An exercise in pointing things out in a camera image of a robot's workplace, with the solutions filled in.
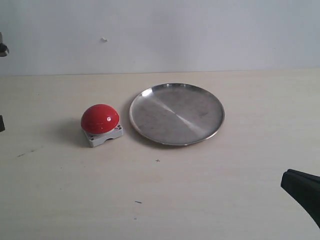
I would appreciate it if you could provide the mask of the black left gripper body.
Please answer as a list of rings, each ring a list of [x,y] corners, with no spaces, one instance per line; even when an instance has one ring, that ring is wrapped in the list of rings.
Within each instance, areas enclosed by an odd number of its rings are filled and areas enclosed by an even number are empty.
[[[3,132],[4,130],[5,130],[4,119],[3,119],[3,116],[0,115],[0,132]]]

